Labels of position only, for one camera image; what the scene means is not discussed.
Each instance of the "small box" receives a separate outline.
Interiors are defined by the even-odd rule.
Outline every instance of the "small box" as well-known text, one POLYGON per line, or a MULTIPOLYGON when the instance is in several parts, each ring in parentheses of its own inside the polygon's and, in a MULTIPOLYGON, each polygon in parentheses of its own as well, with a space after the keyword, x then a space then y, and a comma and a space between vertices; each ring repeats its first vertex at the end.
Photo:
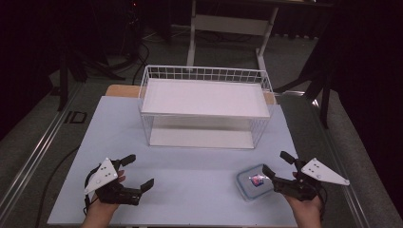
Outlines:
POLYGON ((261 198, 273 191, 273 183, 261 171, 263 164, 237 174, 237 187, 246 200, 261 198))

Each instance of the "white triangular marker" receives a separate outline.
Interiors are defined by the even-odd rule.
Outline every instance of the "white triangular marker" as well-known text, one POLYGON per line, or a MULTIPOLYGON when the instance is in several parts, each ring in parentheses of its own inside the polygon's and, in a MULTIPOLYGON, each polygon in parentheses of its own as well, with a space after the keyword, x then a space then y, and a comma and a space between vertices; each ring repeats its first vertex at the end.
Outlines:
POLYGON ((98 188, 117 178, 118 174, 116 173, 112 162, 109 158, 106 158, 104 162, 102 162, 92 179, 89 181, 86 189, 84 189, 84 194, 87 195, 88 193, 97 190, 98 188))
POLYGON ((331 183, 338 183, 342 185, 349 185, 350 181, 344 179, 338 173, 318 161, 317 159, 312 159, 301 169, 302 173, 310 176, 318 181, 326 181, 331 183))

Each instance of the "human hand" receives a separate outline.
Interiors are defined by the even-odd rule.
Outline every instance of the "human hand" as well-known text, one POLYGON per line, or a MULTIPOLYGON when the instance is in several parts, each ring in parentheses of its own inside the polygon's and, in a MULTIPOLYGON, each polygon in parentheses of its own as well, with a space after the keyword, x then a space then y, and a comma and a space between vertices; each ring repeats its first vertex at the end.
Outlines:
POLYGON ((320 228, 320 209, 322 207, 318 196, 312 200, 299 201, 293 197, 285 196, 285 199, 293 209, 294 218, 298 228, 320 228))
MULTIPOLYGON (((118 171, 118 182, 125 180, 125 171, 118 171)), ((96 194, 92 196, 91 204, 86 213, 86 219, 81 225, 82 228, 107 227, 113 217, 113 213, 119 208, 120 204, 103 203, 98 200, 96 194)))

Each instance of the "white table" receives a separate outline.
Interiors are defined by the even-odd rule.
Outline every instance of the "white table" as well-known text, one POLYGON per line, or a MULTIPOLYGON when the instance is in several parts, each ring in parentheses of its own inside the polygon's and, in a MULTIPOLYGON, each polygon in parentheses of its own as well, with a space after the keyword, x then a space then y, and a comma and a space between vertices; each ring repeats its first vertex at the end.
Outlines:
POLYGON ((293 179, 293 165, 279 157, 281 150, 297 156, 281 107, 256 149, 150 147, 137 107, 137 98, 104 96, 98 104, 80 150, 48 219, 49 224, 81 224, 85 216, 84 181, 106 157, 136 154, 124 168, 125 187, 155 184, 139 206, 122 205, 111 225, 296 227, 291 208, 279 193, 246 201, 236 187, 236 175, 259 163, 278 176, 293 179))

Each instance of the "robotic hand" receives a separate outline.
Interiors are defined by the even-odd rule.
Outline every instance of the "robotic hand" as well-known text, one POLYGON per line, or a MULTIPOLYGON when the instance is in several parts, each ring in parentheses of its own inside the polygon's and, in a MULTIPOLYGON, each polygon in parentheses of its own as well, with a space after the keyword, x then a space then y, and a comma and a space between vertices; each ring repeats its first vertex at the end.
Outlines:
POLYGON ((320 200, 322 201, 322 216, 324 213, 326 199, 324 199, 320 194, 321 190, 325 191, 321 182, 327 181, 342 185, 350 184, 348 180, 339 176, 336 172, 328 168, 317 159, 312 159, 309 162, 301 161, 299 159, 295 159, 285 151, 281 151, 280 157, 286 162, 294 164, 296 166, 297 173, 295 174, 296 178, 294 180, 282 179, 276 177, 276 173, 273 172, 267 165, 263 165, 262 172, 272 181, 274 191, 296 198, 300 201, 312 200, 314 197, 319 196, 320 200))
POLYGON ((116 161, 106 158, 103 163, 94 168, 86 177, 86 189, 84 190, 86 208, 90 205, 88 194, 93 191, 104 203, 138 205, 142 194, 153 187, 154 179, 142 184, 140 189, 125 188, 118 182, 120 166, 126 166, 135 160, 136 156, 133 154, 116 161))

